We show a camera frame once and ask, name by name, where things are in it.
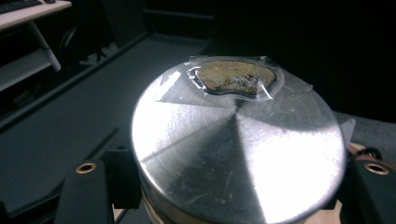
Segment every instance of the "metal cylinder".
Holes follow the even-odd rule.
[[[202,94],[184,63],[146,88],[131,133],[150,213],[163,223],[295,223],[332,198],[346,168],[339,124],[312,86],[274,69],[282,82],[263,102]]]

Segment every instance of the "brass ring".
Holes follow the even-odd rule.
[[[388,175],[389,170],[385,168],[382,165],[378,165],[375,163],[365,163],[364,168],[366,168],[368,171],[378,174],[378,175]]]
[[[86,162],[81,164],[77,169],[76,173],[78,174],[87,174],[89,172],[92,172],[94,169],[96,169],[96,164],[93,162]]]

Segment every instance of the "dark gray surface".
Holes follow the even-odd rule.
[[[2,130],[0,200],[8,212],[54,190],[71,165],[129,123],[136,99],[151,80],[205,47],[204,40],[150,36]]]
[[[383,160],[396,162],[396,124],[334,112],[340,123],[356,120],[351,142],[377,148]]]

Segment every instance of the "transparent plastic film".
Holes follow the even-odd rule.
[[[281,78],[266,57],[191,57],[188,76],[202,93],[248,101],[272,100],[270,90]]]
[[[191,56],[163,73],[156,100],[180,105],[319,116],[312,85],[266,56]],[[306,111],[304,104],[309,104]]]

